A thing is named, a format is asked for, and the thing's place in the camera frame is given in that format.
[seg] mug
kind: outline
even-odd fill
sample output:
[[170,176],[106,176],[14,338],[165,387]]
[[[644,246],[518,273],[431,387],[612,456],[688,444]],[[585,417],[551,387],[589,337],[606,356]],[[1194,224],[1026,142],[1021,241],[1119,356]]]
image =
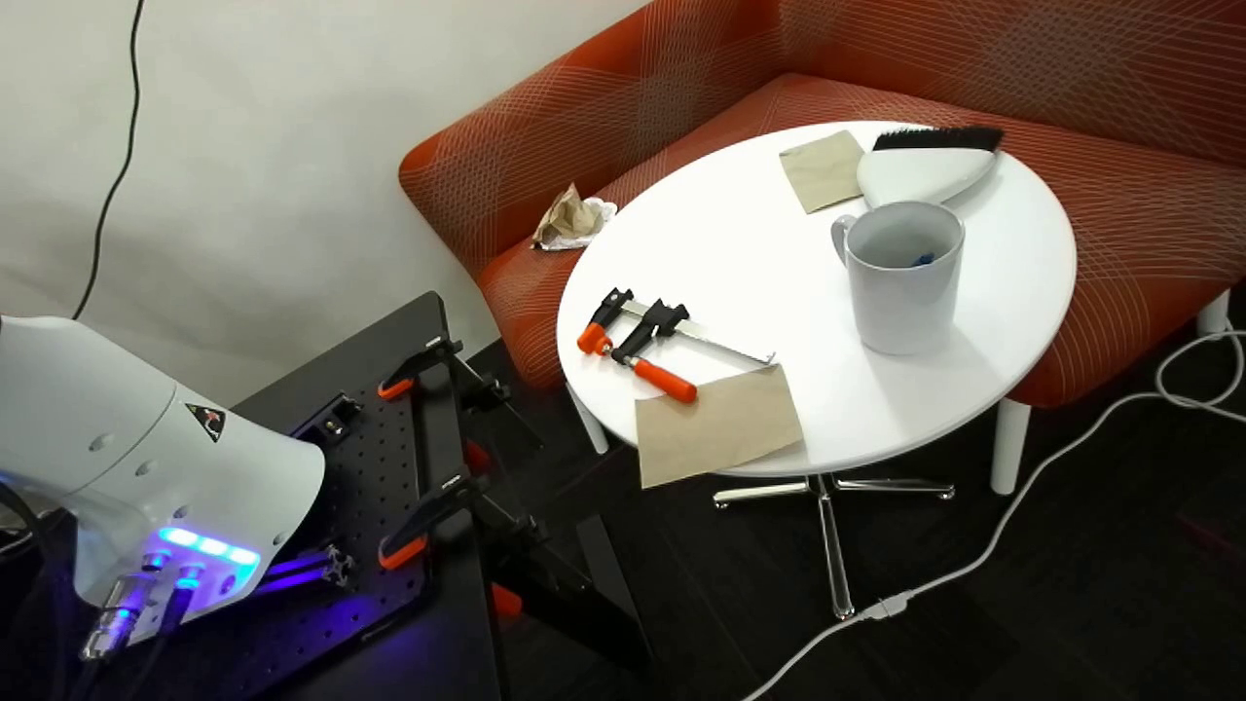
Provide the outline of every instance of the mug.
[[830,226],[856,337],[876,356],[934,356],[952,322],[967,229],[934,202],[889,202]]

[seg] red upholstery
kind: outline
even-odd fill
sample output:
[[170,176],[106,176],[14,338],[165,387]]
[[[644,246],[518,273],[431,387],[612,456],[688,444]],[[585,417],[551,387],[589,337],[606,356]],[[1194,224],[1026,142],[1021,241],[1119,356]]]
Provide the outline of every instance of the red upholstery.
[[1241,0],[654,0],[415,143],[400,189],[479,282],[523,381],[559,389],[576,256],[524,235],[564,183],[628,202],[782,126],[991,120],[1078,235],[1073,312],[1015,389],[1062,405],[1246,273],[1241,34]]

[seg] dark carpet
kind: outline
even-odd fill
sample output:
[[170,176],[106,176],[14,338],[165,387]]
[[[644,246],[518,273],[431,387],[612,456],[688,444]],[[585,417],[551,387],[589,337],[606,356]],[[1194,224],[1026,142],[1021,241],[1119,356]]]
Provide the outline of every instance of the dark carpet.
[[[1026,470],[1113,398],[1152,389],[1173,348],[1082,405],[1036,412]],[[490,348],[475,365],[507,378],[507,351]],[[1173,369],[1173,389],[1206,398],[1229,369],[1225,348],[1203,348]],[[502,622],[509,699],[744,699],[832,622],[812,499],[714,511],[723,478],[640,495],[636,456],[593,456],[564,402],[518,398],[466,417],[466,437],[493,453],[498,495],[557,534],[602,517],[649,652],[647,670],[622,670],[540,620],[514,620]],[[952,478],[952,504],[838,499],[856,608],[986,548],[1010,508],[986,487],[989,444],[991,426],[973,421],[859,470]],[[986,569],[897,620],[827,639],[769,699],[1224,701],[1241,690],[1246,426],[1143,402],[1036,482]]]

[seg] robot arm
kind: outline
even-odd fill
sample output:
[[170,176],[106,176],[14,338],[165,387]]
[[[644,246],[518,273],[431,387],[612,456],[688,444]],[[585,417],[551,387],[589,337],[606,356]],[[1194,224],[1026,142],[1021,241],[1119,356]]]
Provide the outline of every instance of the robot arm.
[[322,453],[267,433],[73,318],[0,316],[0,478],[78,517],[84,657],[245,600],[322,491]]

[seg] white round table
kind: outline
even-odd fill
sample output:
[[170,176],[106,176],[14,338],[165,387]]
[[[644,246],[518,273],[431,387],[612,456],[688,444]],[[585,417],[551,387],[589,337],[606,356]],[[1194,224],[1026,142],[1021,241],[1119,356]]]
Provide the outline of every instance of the white round table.
[[[636,402],[654,389],[576,348],[612,287],[685,304],[703,337],[782,363],[803,444],[723,470],[741,478],[830,477],[914,453],[991,408],[1047,351],[1073,292],[1073,235],[1047,183],[1012,157],[950,202],[967,226],[952,338],[929,360],[859,348],[830,224],[866,202],[806,215],[779,164],[782,150],[845,130],[869,152],[897,126],[832,120],[741,142],[644,191],[585,251],[559,298],[557,356],[574,398],[620,439],[636,444]],[[753,369],[685,338],[662,338],[647,360],[698,387]]]

